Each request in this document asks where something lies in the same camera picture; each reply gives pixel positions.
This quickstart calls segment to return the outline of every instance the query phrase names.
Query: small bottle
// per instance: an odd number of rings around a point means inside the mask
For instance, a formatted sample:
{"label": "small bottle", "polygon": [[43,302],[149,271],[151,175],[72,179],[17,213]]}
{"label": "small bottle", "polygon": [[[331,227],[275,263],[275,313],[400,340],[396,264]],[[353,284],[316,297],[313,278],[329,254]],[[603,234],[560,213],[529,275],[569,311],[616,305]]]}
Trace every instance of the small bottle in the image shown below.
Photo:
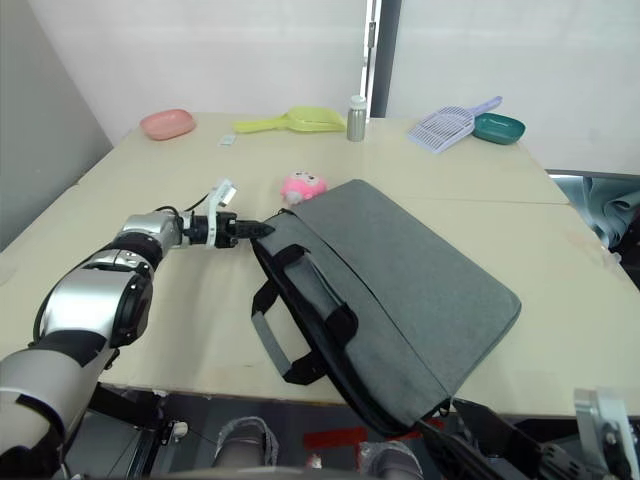
{"label": "small bottle", "polygon": [[352,142],[361,142],[367,124],[367,99],[361,95],[353,95],[349,107],[347,138]]}

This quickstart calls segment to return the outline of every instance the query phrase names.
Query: white tag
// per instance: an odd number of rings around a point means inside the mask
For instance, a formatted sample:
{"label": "white tag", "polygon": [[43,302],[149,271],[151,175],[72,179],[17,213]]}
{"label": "white tag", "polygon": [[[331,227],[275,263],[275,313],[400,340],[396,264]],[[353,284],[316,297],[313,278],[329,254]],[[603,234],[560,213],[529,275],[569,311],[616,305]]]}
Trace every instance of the white tag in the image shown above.
{"label": "white tag", "polygon": [[236,136],[233,133],[230,133],[228,135],[225,135],[224,137],[222,137],[220,139],[220,141],[218,142],[218,146],[219,147],[230,147],[231,145],[233,145],[233,142],[236,141]]}

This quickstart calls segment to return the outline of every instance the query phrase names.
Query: bag strap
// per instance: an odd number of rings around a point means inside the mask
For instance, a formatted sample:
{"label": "bag strap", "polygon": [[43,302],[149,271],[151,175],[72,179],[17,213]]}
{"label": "bag strap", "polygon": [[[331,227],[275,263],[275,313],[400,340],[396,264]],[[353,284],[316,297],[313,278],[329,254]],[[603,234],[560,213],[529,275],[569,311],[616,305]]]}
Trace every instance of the bag strap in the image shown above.
{"label": "bag strap", "polygon": [[309,385],[322,378],[326,372],[313,351],[294,362],[289,362],[264,318],[264,312],[273,306],[277,298],[278,291],[275,285],[271,280],[267,280],[253,297],[251,322],[282,378],[288,383]]}

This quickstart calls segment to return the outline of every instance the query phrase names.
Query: gray laptop bag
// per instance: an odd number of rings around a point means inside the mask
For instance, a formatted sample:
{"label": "gray laptop bag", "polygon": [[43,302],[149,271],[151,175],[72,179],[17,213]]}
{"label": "gray laptop bag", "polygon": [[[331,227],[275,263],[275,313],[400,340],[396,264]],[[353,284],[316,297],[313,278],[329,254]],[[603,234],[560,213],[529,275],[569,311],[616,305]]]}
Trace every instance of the gray laptop bag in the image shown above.
{"label": "gray laptop bag", "polygon": [[[328,375],[382,435],[448,405],[520,312],[509,289],[364,181],[266,223],[252,321],[267,352],[287,382]],[[293,362],[264,317],[278,296],[311,349]]]}

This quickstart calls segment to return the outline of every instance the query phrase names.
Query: beige table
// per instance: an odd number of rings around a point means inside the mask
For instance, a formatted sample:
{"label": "beige table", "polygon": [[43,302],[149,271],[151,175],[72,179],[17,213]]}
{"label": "beige table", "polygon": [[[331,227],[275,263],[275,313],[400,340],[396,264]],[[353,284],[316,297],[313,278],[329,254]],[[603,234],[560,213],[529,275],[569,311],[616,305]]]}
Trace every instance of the beige table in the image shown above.
{"label": "beige table", "polygon": [[[403,137],[410,121],[373,121],[364,143],[341,134],[267,132],[217,146],[234,117],[198,116],[168,142],[133,132],[0,255],[0,356],[29,340],[35,312],[69,267],[132,213],[184,208],[215,184],[239,188],[230,209],[263,219],[282,206],[296,169],[331,185],[363,178],[512,288],[523,311],[460,394],[504,413],[563,415],[574,387],[619,388],[640,414],[640,294],[542,169],[517,145],[465,139],[434,156]],[[286,384],[249,321],[264,276],[245,242],[233,250],[175,250],[157,272],[149,327],[102,380],[122,387],[341,402],[326,379]],[[274,333],[294,357],[304,340],[278,304]]]}

